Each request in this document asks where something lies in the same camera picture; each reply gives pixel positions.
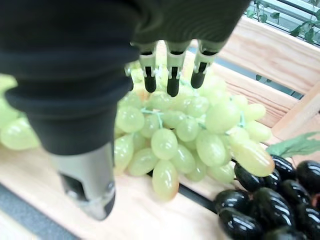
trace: black rubber sleeve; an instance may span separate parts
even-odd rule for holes
[[[0,72],[16,77],[8,102],[26,113],[43,147],[76,155],[113,141],[124,65],[148,11],[132,0],[11,0],[0,7]]]

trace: green leaf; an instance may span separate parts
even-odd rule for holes
[[[265,23],[267,19],[268,19],[267,14],[264,13],[260,15],[260,22]]]
[[[273,13],[270,14],[270,17],[271,17],[272,19],[279,19],[279,17],[280,17],[280,12],[273,12]]]
[[[269,146],[266,151],[269,154],[289,158],[295,155],[309,155],[320,151],[320,140],[309,139],[319,135],[320,131],[308,132],[297,137]]]
[[[255,15],[255,12],[253,10],[248,10],[246,11],[246,16],[250,19],[253,19],[254,18],[254,15]]]
[[[260,75],[255,75],[255,80],[259,81],[262,78]]]
[[[320,9],[314,14],[316,19],[320,20]]]
[[[305,40],[310,44],[314,44],[314,34],[314,28],[310,28],[310,30],[304,34]]]
[[[300,34],[302,25],[297,26],[294,30],[290,32],[291,36],[297,37]]]

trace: black grape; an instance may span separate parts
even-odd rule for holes
[[[257,220],[232,207],[221,210],[219,225],[229,237],[235,240],[256,240],[263,234],[263,229]]]
[[[255,192],[265,186],[263,177],[254,176],[245,170],[239,163],[234,166],[234,173],[239,183],[249,192]]]
[[[320,193],[320,163],[312,160],[300,162],[296,168],[296,176],[309,193]]]
[[[241,213],[246,213],[249,209],[249,195],[244,190],[225,190],[219,192],[214,199],[214,208],[217,213],[223,208],[234,208]]]
[[[263,178],[265,186],[267,188],[270,188],[274,191],[276,191],[279,187],[279,184],[281,183],[282,179],[280,176],[280,173],[277,169],[274,169],[273,172],[269,175]]]
[[[307,204],[296,207],[298,227],[304,231],[311,240],[320,239],[320,212]]]
[[[307,240],[307,236],[294,228],[285,226],[268,231],[263,235],[262,240]]]
[[[271,226],[295,227],[294,211],[279,193],[270,188],[262,187],[253,194],[253,200],[258,206],[261,217]]]
[[[279,186],[281,195],[293,206],[298,204],[311,204],[311,197],[307,190],[293,180],[285,180]]]

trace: gray floor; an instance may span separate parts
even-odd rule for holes
[[[75,240],[74,235],[0,184],[0,209],[41,239]]]

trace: green grape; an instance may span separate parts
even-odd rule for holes
[[[168,69],[165,66],[159,66],[159,69],[157,70],[155,74],[155,80],[156,80],[156,88],[167,88],[168,84]]]
[[[229,144],[227,136],[220,135],[219,138],[220,138],[221,142],[223,143],[224,150],[225,150],[225,158],[222,163],[222,165],[224,166],[224,165],[227,165],[228,163],[230,163],[230,161],[232,159],[232,155],[231,155],[230,144]]]
[[[133,148],[137,152],[141,149],[144,149],[147,146],[147,140],[140,132],[133,133]]]
[[[247,122],[245,129],[250,138],[256,142],[265,142],[272,136],[271,129],[257,121]]]
[[[145,88],[145,84],[142,82],[135,83],[131,92],[135,93],[140,98],[140,100],[143,101],[142,105],[144,105],[150,95],[150,93]]]
[[[266,113],[266,107],[258,103],[249,104],[243,111],[244,119],[246,122],[258,120],[266,115]]]
[[[248,99],[244,95],[232,96],[232,102],[237,105],[240,110],[244,110],[248,106]]]
[[[194,96],[194,91],[190,87],[185,85],[180,86],[179,93],[172,100],[171,109],[186,113],[192,96]]]
[[[5,94],[5,91],[17,85],[16,79],[11,75],[0,74],[0,98]]]
[[[212,166],[208,167],[207,174],[223,184],[230,184],[234,181],[235,171],[231,162],[224,166]]]
[[[226,150],[218,135],[202,130],[196,137],[196,150],[200,159],[209,167],[221,166],[226,158]]]
[[[199,118],[206,113],[208,108],[209,108],[209,101],[207,98],[203,96],[195,96],[191,98],[191,102],[187,106],[186,112],[188,115],[194,118]]]
[[[142,149],[133,155],[127,171],[132,176],[143,176],[154,169],[158,160],[151,148]]]
[[[13,109],[4,98],[0,98],[0,129],[17,119],[19,112]]]
[[[210,95],[207,96],[211,106],[215,106],[221,102],[229,102],[230,94],[221,89],[212,90]]]
[[[144,126],[141,129],[141,134],[145,138],[149,139],[152,137],[152,135],[160,128],[160,123],[158,116],[155,114],[148,115],[144,119]]]
[[[187,98],[180,97],[180,98],[173,100],[171,108],[173,110],[186,113],[190,103],[191,103],[190,97],[187,97]]]
[[[169,129],[161,128],[157,130],[151,138],[151,148],[159,159],[171,159],[178,150],[176,135]]]
[[[114,139],[120,138],[125,132],[117,126],[114,126]]]
[[[176,155],[170,160],[175,168],[183,173],[189,174],[196,169],[196,162],[191,152],[183,145],[178,144]]]
[[[182,141],[189,142],[196,139],[199,130],[199,124],[195,119],[186,118],[176,127],[176,134]]]
[[[131,106],[136,109],[141,109],[142,108],[142,101],[140,97],[133,91],[130,91],[125,95],[118,103],[118,107],[127,107]]]
[[[39,139],[26,118],[19,118],[0,131],[1,143],[12,150],[27,150],[40,145]]]
[[[134,133],[144,127],[145,117],[137,108],[124,106],[118,109],[115,124],[126,133]]]
[[[152,173],[152,186],[161,200],[173,199],[179,190],[179,176],[170,161],[160,160]]]
[[[252,140],[243,140],[231,145],[235,160],[249,173],[266,177],[275,168],[275,162],[262,146]]]
[[[228,131],[228,136],[226,138],[229,145],[232,146],[233,144],[249,140],[250,136],[244,128],[236,126]]]
[[[142,72],[141,68],[131,69],[130,73],[131,73],[132,81],[134,83],[144,82],[145,77],[144,77],[144,73]]]
[[[134,154],[132,135],[124,135],[114,141],[114,174],[121,175],[127,168]]]
[[[161,115],[163,125],[169,129],[175,129],[178,124],[186,119],[186,115],[182,111],[169,110]]]
[[[151,110],[157,109],[163,112],[170,108],[172,101],[172,97],[166,92],[155,91],[150,94],[147,107]]]
[[[194,139],[192,141],[182,141],[181,144],[183,144],[187,149],[190,149],[190,150],[196,150],[197,149],[196,139]]]
[[[205,74],[202,86],[197,91],[201,96],[209,97],[213,91],[225,91],[226,89],[226,82],[221,77],[214,75],[213,71],[209,68]]]
[[[236,126],[240,119],[241,112],[234,103],[220,102],[207,111],[205,126],[212,133],[223,134]]]
[[[207,174],[207,166],[199,158],[198,154],[193,153],[195,160],[195,170],[185,175],[185,177],[193,182],[200,182]]]

